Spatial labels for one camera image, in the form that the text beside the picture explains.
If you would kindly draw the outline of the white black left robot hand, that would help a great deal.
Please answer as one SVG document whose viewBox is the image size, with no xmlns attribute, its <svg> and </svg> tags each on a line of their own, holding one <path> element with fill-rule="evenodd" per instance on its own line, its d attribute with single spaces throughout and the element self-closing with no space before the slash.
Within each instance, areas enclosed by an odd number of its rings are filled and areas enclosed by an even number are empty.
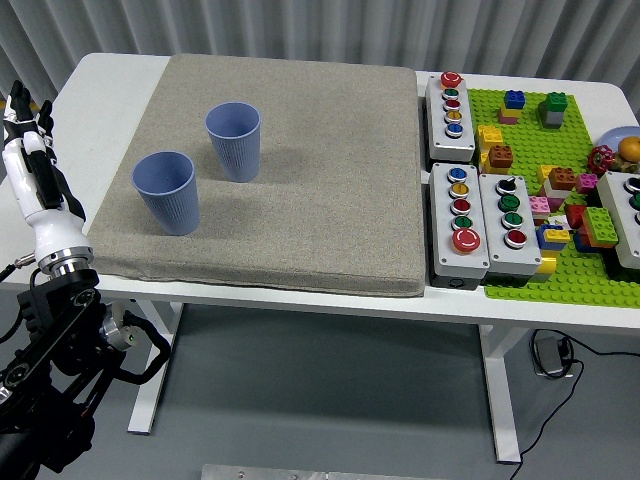
<svg viewBox="0 0 640 480">
<path fill-rule="evenodd" d="M 16 80 L 3 116 L 2 159 L 22 215 L 35 233 L 35 259 L 41 270 L 55 261 L 93 251 L 83 233 L 86 216 L 73 196 L 53 149 L 52 103 L 31 109 L 31 93 Z"/>
</svg>

